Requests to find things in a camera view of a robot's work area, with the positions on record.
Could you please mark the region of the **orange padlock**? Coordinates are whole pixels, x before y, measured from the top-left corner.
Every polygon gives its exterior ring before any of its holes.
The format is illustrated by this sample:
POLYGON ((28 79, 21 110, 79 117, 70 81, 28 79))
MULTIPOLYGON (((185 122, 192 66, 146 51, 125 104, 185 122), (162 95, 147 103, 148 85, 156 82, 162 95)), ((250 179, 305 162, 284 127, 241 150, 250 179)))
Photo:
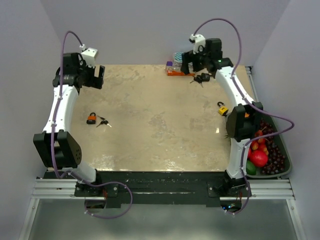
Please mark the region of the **orange padlock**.
POLYGON ((96 121, 97 121, 97 115, 95 112, 91 112, 89 114, 89 116, 87 117, 87 120, 86 120, 86 123, 88 125, 95 125, 96 124, 96 121))

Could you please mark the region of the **orange padlock keys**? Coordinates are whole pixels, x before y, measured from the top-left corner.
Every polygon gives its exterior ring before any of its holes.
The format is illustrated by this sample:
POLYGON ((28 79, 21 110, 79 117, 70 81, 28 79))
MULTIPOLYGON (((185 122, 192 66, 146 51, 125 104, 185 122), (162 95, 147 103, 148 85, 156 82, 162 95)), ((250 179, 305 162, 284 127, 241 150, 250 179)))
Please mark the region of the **orange padlock keys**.
POLYGON ((104 118, 104 117, 101 117, 101 116, 97 116, 99 119, 100 119, 100 123, 96 126, 96 127, 99 127, 99 126, 101 126, 101 125, 106 125, 106 126, 108 126, 108 127, 112 127, 111 125, 110 125, 110 123, 109 123, 109 121, 106 119, 106 118, 104 118))

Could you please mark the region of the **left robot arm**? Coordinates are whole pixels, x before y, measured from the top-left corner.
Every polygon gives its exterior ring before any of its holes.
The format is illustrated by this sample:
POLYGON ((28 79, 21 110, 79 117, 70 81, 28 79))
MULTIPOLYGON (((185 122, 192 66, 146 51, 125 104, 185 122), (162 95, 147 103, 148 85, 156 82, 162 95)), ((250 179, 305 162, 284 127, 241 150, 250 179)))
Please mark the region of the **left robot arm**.
POLYGON ((70 133, 75 103, 82 87, 101 89, 105 67, 95 76, 98 50, 87 48, 81 53, 63 54, 63 63, 52 81, 53 102, 50 115, 41 133, 33 136, 35 148, 46 168, 53 168, 56 177, 77 180, 76 190, 99 196, 104 191, 101 175, 82 160, 82 149, 70 133))

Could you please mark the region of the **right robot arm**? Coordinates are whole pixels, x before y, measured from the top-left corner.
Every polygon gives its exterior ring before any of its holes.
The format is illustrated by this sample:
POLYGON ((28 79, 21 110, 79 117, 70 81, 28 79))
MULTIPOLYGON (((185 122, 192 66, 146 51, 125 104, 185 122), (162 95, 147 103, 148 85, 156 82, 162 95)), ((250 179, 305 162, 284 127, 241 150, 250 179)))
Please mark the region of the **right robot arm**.
POLYGON ((255 102, 240 83, 235 66, 229 58, 223 57, 222 41, 219 38, 206 39, 201 34, 192 34, 189 41, 193 49, 182 54, 181 71, 207 70, 225 91, 231 112, 226 115, 226 132, 230 138, 229 164, 220 185, 215 189, 220 195, 235 196, 247 187, 246 163, 250 140, 258 129, 263 106, 255 102))

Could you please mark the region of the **yellow padlock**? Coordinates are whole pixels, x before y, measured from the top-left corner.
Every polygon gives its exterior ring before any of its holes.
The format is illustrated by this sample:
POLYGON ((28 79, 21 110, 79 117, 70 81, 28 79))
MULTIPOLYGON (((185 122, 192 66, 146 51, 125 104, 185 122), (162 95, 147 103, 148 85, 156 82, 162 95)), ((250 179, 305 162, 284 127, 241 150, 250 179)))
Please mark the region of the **yellow padlock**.
POLYGON ((226 117, 228 114, 228 111, 229 111, 229 109, 226 107, 226 105, 222 101, 218 101, 217 106, 219 107, 218 113, 221 116, 226 117))

